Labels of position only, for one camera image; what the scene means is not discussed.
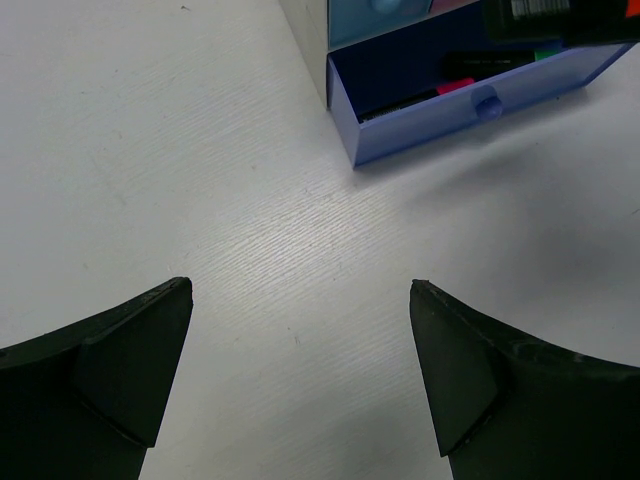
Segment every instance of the black object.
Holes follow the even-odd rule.
[[[410,107],[411,105],[416,105],[420,102],[425,102],[427,100],[431,100],[432,98],[436,98],[438,95],[438,91],[433,89],[428,89],[423,92],[418,93],[417,95],[413,95],[405,100],[394,103],[393,105],[385,106],[382,108],[376,108],[375,110],[371,110],[369,112],[365,112],[362,115],[358,115],[358,122],[364,123],[369,120],[373,120],[374,118],[382,117],[383,115],[388,115],[392,112],[397,112],[398,110],[402,110],[403,108]]]
[[[0,478],[137,479],[155,445],[193,302],[174,278],[0,350]]]
[[[640,39],[637,0],[484,0],[487,32],[496,42],[564,40],[566,46]]]
[[[558,51],[489,50],[447,52],[440,62],[442,76],[447,80],[471,77],[476,81],[523,67]]]
[[[640,478],[640,369],[551,345],[415,281],[411,322],[456,480]]]

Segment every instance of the tabletop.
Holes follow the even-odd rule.
[[[0,6],[0,347],[172,276],[142,479],[450,479],[413,278],[640,366],[640,53],[353,172],[277,0]]]

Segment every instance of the white wood grain surface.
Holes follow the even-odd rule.
[[[187,275],[143,479],[448,479],[412,278],[640,365],[638,60],[353,173],[277,0],[2,2],[0,346]]]

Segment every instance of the black marker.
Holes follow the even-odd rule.
[[[472,77],[480,81],[557,53],[559,50],[449,52],[441,61],[442,76],[447,80]]]
[[[420,102],[426,102],[427,100],[431,100],[432,98],[454,92],[455,90],[473,85],[474,83],[475,80],[473,78],[463,78],[462,80],[458,80],[456,82],[447,83],[436,88],[425,90],[424,92],[421,92],[400,102],[394,103],[393,105],[376,108],[375,110],[370,110],[369,112],[358,115],[358,122],[368,122],[369,120],[373,120],[374,118],[382,117],[392,112],[397,112],[398,110],[402,110],[403,108],[410,107],[411,105],[415,105]]]
[[[485,0],[484,19],[495,41],[562,38],[567,44],[640,39],[639,0]]]

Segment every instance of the light blue drawer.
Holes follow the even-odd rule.
[[[432,0],[329,0],[329,49],[415,23]]]
[[[329,108],[354,166],[583,87],[632,47],[562,51],[451,93],[386,109],[446,83],[440,60],[447,52],[560,49],[559,43],[497,47],[485,33],[481,10],[472,4],[330,54]],[[375,118],[364,115],[378,109],[382,113]]]

